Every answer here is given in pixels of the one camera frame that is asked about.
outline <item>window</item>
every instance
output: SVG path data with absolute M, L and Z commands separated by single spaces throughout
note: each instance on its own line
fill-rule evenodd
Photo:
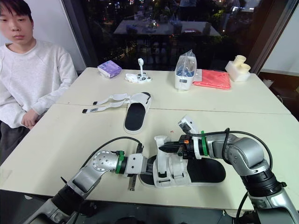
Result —
M 296 1 L 63 2 L 88 66 L 113 60 L 138 69 L 141 57 L 145 70 L 174 70 L 178 57 L 192 49 L 198 68 L 224 70 L 236 55 L 246 56 L 251 67 L 261 55 L 265 60 L 271 50 L 267 41 L 279 37 Z

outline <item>white sweatshirt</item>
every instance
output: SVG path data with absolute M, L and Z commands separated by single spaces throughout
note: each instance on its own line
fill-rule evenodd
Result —
M 0 47 L 0 120 L 16 128 L 30 109 L 42 115 L 76 78 L 71 56 L 53 43 L 37 40 L 24 54 Z

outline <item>purple box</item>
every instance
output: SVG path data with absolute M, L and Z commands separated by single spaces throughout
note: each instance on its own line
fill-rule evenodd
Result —
M 100 64 L 98 66 L 98 70 L 100 71 L 101 75 L 105 76 L 106 78 L 113 78 L 121 72 L 121 67 L 110 60 Z

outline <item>red cloth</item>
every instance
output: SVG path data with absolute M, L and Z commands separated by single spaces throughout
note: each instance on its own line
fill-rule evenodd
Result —
M 195 81 L 193 85 L 229 90 L 230 80 L 227 72 L 202 70 L 202 81 Z

